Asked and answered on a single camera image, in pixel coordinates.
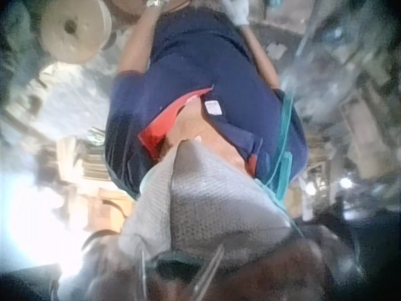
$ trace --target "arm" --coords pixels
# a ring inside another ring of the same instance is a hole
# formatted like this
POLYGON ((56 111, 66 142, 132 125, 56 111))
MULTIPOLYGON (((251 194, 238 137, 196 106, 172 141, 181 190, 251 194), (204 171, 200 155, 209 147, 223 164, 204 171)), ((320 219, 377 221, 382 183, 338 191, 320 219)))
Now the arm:
POLYGON ((248 0, 221 0, 221 2, 229 19, 234 23, 234 25, 240 28, 240 31, 253 54, 259 74, 263 77, 270 88, 279 89, 280 82, 276 70, 249 27, 249 22, 247 20, 249 14, 248 0))
POLYGON ((145 73, 152 50, 156 22, 162 5, 148 7, 135 25, 120 61, 119 72, 137 71, 145 73))
POLYGON ((240 30, 252 52, 259 74, 270 88, 280 89, 280 81, 276 70, 249 25, 241 26, 240 30))

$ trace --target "watch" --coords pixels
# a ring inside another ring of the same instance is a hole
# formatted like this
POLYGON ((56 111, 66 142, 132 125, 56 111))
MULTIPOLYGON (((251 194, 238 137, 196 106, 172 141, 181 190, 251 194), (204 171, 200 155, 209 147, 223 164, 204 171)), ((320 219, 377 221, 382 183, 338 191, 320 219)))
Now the watch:
POLYGON ((151 8, 152 6, 157 6, 158 8, 161 8, 164 2, 164 0, 147 0, 146 7, 151 8))

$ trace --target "blue polo shirt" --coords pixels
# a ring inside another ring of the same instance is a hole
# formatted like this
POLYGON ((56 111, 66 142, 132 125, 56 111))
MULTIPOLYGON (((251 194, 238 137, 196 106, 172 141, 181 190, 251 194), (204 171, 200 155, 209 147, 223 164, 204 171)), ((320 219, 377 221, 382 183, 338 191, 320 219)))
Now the blue polo shirt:
MULTIPOLYGON (((272 91, 259 76, 244 40, 223 14, 185 8, 158 22, 149 69, 115 79, 105 159, 118 187, 138 196, 141 180, 157 163, 144 133, 184 95, 196 91, 203 91, 204 102, 218 102, 221 114, 209 114, 209 122, 254 165, 254 177, 267 181, 278 148, 284 93, 272 91)), ((308 157, 294 110, 286 148, 293 154, 293 179, 308 157)))

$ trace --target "white glove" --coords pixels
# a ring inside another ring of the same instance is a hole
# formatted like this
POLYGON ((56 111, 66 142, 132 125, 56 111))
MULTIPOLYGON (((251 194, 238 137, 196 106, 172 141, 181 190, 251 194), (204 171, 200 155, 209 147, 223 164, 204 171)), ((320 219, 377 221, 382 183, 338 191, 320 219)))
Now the white glove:
POLYGON ((236 26, 248 25, 249 2, 248 0, 221 0, 223 8, 236 26))

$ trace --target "white label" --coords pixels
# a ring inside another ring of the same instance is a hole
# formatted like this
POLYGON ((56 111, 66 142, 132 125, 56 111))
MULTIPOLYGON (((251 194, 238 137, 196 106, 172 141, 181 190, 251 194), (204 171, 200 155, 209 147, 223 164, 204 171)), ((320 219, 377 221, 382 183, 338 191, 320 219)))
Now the white label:
POLYGON ((207 113, 211 115, 222 115, 219 102, 217 100, 208 100, 205 102, 207 113))

